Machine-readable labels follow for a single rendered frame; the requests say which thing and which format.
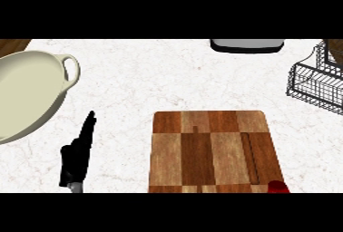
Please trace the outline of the red tomato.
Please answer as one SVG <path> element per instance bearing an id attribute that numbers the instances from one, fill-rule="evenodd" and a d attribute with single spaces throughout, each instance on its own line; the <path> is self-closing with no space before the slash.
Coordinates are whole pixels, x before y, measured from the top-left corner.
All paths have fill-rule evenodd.
<path id="1" fill-rule="evenodd" d="M 272 180 L 267 183 L 267 192 L 269 193 L 288 193 L 288 187 L 285 185 L 285 183 L 279 180 Z"/>

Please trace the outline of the wooden cutting board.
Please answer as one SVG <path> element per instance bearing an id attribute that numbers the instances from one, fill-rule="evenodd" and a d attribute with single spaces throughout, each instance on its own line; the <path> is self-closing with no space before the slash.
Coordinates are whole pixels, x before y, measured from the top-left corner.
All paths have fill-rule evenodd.
<path id="1" fill-rule="evenodd" d="M 269 193 L 272 180 L 284 177 L 262 111 L 154 113 L 151 193 Z"/>

